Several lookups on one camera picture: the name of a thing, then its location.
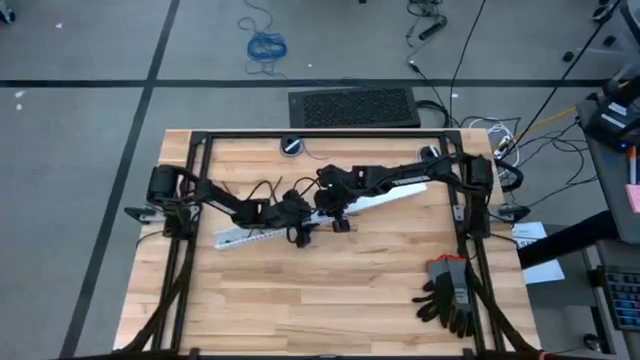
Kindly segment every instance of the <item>white cable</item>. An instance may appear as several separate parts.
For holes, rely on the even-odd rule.
[[[486,119],[498,122],[498,124],[495,124],[492,127],[490,127],[489,129],[487,129],[487,133],[493,134],[493,133],[504,132],[509,137],[509,139],[511,139],[512,141],[515,140],[515,137],[513,136],[513,133],[511,132],[511,130],[509,130],[509,128],[506,127],[504,125],[504,123],[502,121],[500,121],[500,119],[493,118],[493,117],[488,117]],[[480,122],[480,121],[487,121],[486,119],[485,118],[478,118],[478,119],[473,120],[469,124],[469,129],[473,128],[473,125],[478,123],[478,122]],[[513,167],[517,166],[518,163],[520,162],[520,148],[518,147],[517,143],[516,143],[516,146],[515,146],[515,150],[516,150],[516,161],[511,165]],[[500,174],[498,174],[498,176],[499,177],[503,177],[506,173],[507,173],[507,170],[501,172]]]

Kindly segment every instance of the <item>blue cable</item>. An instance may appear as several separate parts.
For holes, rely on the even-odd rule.
[[[287,44],[284,36],[280,33],[268,33],[267,30],[273,25],[273,15],[269,10],[253,5],[249,0],[244,0],[248,7],[264,12],[269,16],[269,23],[262,30],[258,30],[256,21],[249,16],[245,16],[238,20],[238,28],[251,31],[253,35],[247,45],[247,56],[249,61],[244,65],[244,71],[250,75],[265,74],[268,76],[279,75],[287,78],[284,74],[275,71],[275,64],[278,60],[287,55]],[[249,26],[244,26],[243,22],[249,22]],[[251,71],[248,65],[252,63],[260,64],[260,70]]]

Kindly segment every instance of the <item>power strip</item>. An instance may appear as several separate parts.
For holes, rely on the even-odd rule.
[[[376,197],[361,197],[355,203],[349,205],[345,209],[345,215],[353,214],[358,211],[362,211],[365,209],[370,209],[382,204],[386,204],[388,202],[405,198],[407,196],[415,195],[427,190],[427,184],[412,184],[407,186],[400,186],[394,189],[391,189],[388,193],[383,195],[378,195]],[[311,218],[306,221],[304,224],[327,224],[333,221],[332,217],[313,214]],[[251,229],[242,229],[242,228],[232,228],[227,230],[218,231],[215,233],[216,243],[215,248],[217,250],[229,249],[232,247],[244,245],[251,242],[256,242],[259,240],[267,240],[270,238],[285,236],[286,229],[275,229],[275,230],[256,230],[253,231]]]

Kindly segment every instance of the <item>desk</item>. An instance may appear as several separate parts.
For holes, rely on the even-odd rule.
[[[296,131],[304,136],[308,130]],[[465,152],[490,156],[484,130],[460,132]],[[189,130],[167,131],[158,163],[184,166],[190,135]],[[314,157],[327,159],[308,154],[284,157],[279,138],[216,139],[208,176],[218,185],[224,182],[240,198],[259,180],[275,184],[282,176],[276,191],[280,197],[296,179],[314,176],[328,163],[347,168],[397,166],[417,161],[418,149],[425,145],[438,146],[435,140],[419,138],[329,137],[305,142]],[[255,196],[267,197],[268,190],[258,190]],[[496,182],[491,203],[503,202]],[[461,355],[462,348],[473,348],[472,338],[458,339],[437,321],[420,322],[415,317],[418,305],[411,303],[412,297],[423,294],[425,260],[456,251],[446,185],[429,183],[426,192],[365,210],[351,224],[349,233],[317,229],[305,249],[276,238],[217,251],[214,232],[233,225],[226,215],[204,207],[181,353],[199,347],[203,354]],[[160,228],[144,226],[142,235]],[[504,225],[496,224],[493,231],[510,234]],[[485,247],[497,303],[524,338],[539,347],[513,244],[490,238]],[[115,348],[133,338],[157,305],[168,249],[169,241],[159,235],[138,247]],[[492,348],[489,322],[480,307],[485,342]],[[165,344],[169,334],[165,331]]]

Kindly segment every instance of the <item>black metal frame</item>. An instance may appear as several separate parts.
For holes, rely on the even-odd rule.
[[[314,131],[300,131],[300,130],[281,130],[281,131],[264,131],[264,132],[242,132],[242,131],[228,131],[228,132],[209,132],[209,131],[194,131],[191,133],[191,138],[189,141],[189,151],[187,154],[187,163],[186,168],[189,171],[193,171],[193,167],[195,164],[195,158],[197,150],[200,146],[203,146],[202,152],[202,164],[200,166],[200,176],[206,176],[209,171],[209,164],[211,162],[211,152],[213,148],[213,142],[215,139],[225,139],[225,138],[281,138],[285,135],[297,135],[301,138],[419,138],[419,139],[436,139],[439,141],[440,151],[442,155],[449,154],[449,145],[453,145],[456,153],[461,153],[463,151],[462,139],[460,136],[460,132],[458,130],[443,130],[443,131],[398,131],[398,130],[384,130],[384,131],[366,131],[366,130],[337,130],[337,131],[327,131],[327,130],[314,130]],[[464,216],[461,218],[460,214],[460,203],[458,201],[458,196],[455,190],[451,185],[448,185],[448,193],[449,200],[451,203],[452,216],[454,219],[454,227],[456,232],[456,241],[458,245],[458,252],[460,255],[469,259],[469,255],[467,252],[466,242],[468,240],[467,233],[465,232],[465,224],[464,224]],[[183,283],[182,289],[179,292],[178,303],[176,307],[176,315],[175,321],[173,324],[173,333],[171,336],[171,342],[169,349],[161,350],[162,339],[164,337],[164,328],[166,322],[166,314],[164,314],[163,318],[160,320],[157,329],[153,334],[153,339],[151,342],[151,351],[152,352],[164,352],[164,350],[168,350],[170,352],[177,353],[180,350],[180,342],[182,340],[182,330],[184,326],[185,314],[187,311],[187,297],[189,294],[189,284],[191,279],[191,273],[193,270],[193,260],[195,258],[195,249],[196,249],[196,241],[198,237],[198,228],[200,224],[200,213],[198,213],[197,217],[193,221],[194,231],[193,236],[191,236],[188,240],[186,240],[187,248],[184,258],[183,266],[186,266],[183,271],[186,271],[187,278],[185,283]],[[483,284],[487,288],[491,298],[494,298],[493,295],[493,287],[491,286],[491,274],[489,272],[488,261],[486,257],[486,253],[484,250],[483,239],[475,237],[473,238],[475,243],[478,265],[480,270],[480,278],[482,279]],[[170,291],[170,288],[173,284],[176,264],[178,259],[178,253],[180,251],[181,241],[178,239],[171,240],[171,246],[169,248],[168,261],[165,269],[165,275],[163,279],[162,285],[162,298],[165,298]],[[471,300],[471,305],[474,312],[474,343],[477,352],[482,352],[486,350],[485,340],[482,331],[482,323],[480,321],[479,309],[476,296],[473,292],[473,289],[469,287],[469,299]],[[494,338],[495,349],[498,351],[505,351],[504,341],[502,338],[502,334],[497,324],[493,319],[491,319],[491,332]],[[429,359],[429,360],[453,360],[453,359],[466,359],[469,357],[468,351],[465,351],[464,356],[393,356],[393,357],[384,357],[384,359]],[[203,356],[197,355],[197,359],[213,359],[214,356]],[[215,359],[221,358],[234,358],[234,356],[220,356],[216,355]],[[260,360],[292,360],[292,359],[308,359],[309,356],[252,356],[252,359],[260,359]],[[340,358],[350,358],[350,359],[374,359],[378,358],[375,356],[340,356]]]

